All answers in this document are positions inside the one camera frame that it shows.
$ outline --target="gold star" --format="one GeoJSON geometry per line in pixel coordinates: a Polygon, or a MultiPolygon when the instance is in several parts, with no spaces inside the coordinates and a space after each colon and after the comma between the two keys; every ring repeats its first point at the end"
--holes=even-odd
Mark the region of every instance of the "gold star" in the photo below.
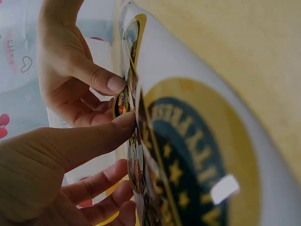
{"type": "Polygon", "coordinates": [[[157,183],[159,182],[159,177],[154,173],[150,173],[150,178],[152,180],[152,184],[154,186],[154,190],[155,190],[155,193],[158,194],[158,195],[162,195],[163,194],[163,190],[161,187],[159,187],[157,185],[157,183]]]}
{"type": "Polygon", "coordinates": [[[187,208],[187,205],[190,203],[190,199],[189,199],[186,191],[180,193],[178,203],[183,209],[187,208]]]}
{"type": "Polygon", "coordinates": [[[169,158],[171,151],[172,151],[172,149],[171,149],[169,143],[167,143],[167,144],[164,146],[164,156],[165,156],[166,158],[169,158]]]}
{"type": "Polygon", "coordinates": [[[175,161],[173,165],[169,167],[169,171],[169,181],[173,182],[176,186],[178,186],[180,177],[183,175],[183,171],[179,169],[179,161],[175,161]]]}

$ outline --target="fingernail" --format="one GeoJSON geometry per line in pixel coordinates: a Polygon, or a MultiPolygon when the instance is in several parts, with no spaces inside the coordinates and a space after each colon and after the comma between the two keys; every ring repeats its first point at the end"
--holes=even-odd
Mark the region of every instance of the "fingernail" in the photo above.
{"type": "Polygon", "coordinates": [[[112,122],[120,128],[132,127],[135,124],[135,116],[133,113],[127,112],[118,116],[112,122]]]}
{"type": "Polygon", "coordinates": [[[121,77],[112,76],[109,79],[107,86],[111,91],[120,93],[126,86],[126,81],[124,81],[121,77]]]}

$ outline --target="badge logo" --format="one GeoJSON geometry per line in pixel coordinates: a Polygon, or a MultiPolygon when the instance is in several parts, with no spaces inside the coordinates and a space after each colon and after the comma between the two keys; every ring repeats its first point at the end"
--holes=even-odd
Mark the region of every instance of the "badge logo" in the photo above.
{"type": "Polygon", "coordinates": [[[258,225],[256,157],[228,103],[204,84],[183,78],[156,84],[143,101],[148,124],[144,132],[150,134],[143,142],[161,172],[153,184],[161,184],[156,190],[164,224],[258,225]],[[240,191],[215,203],[213,188],[228,175],[240,191]]]}

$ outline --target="sticker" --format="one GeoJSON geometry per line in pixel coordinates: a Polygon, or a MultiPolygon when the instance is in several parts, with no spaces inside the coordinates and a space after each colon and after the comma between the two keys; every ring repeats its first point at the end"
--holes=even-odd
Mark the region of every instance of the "sticker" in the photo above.
{"type": "Polygon", "coordinates": [[[114,98],[112,111],[113,118],[131,111],[128,87],[114,98]]]}
{"type": "Polygon", "coordinates": [[[144,156],[154,162],[145,176],[154,185],[163,225],[258,225],[256,157],[228,103],[204,84],[184,78],[162,81],[142,97],[138,126],[144,156]],[[228,175],[240,192],[214,204],[210,192],[228,175]]]}
{"type": "Polygon", "coordinates": [[[122,42],[122,77],[126,81],[125,89],[115,97],[112,114],[116,118],[127,112],[135,113],[135,97],[138,83],[136,64],[139,47],[146,24],[146,15],[137,15],[125,30],[122,42]]]}
{"type": "Polygon", "coordinates": [[[130,7],[131,2],[125,2],[120,11],[120,18],[119,18],[119,33],[120,37],[123,38],[123,31],[124,31],[124,20],[127,15],[127,10],[130,7]]]}
{"type": "Polygon", "coordinates": [[[142,156],[143,153],[138,153],[137,149],[137,128],[128,140],[128,150],[127,150],[127,172],[132,184],[133,190],[141,194],[141,189],[143,187],[143,163],[141,165],[139,161],[139,156],[142,156]]]}

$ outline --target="beige surface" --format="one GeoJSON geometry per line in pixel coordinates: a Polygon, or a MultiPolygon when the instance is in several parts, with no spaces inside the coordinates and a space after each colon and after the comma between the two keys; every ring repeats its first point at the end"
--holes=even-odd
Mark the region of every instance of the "beige surface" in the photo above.
{"type": "Polygon", "coordinates": [[[301,1],[135,1],[239,94],[301,184],[301,1]]]}

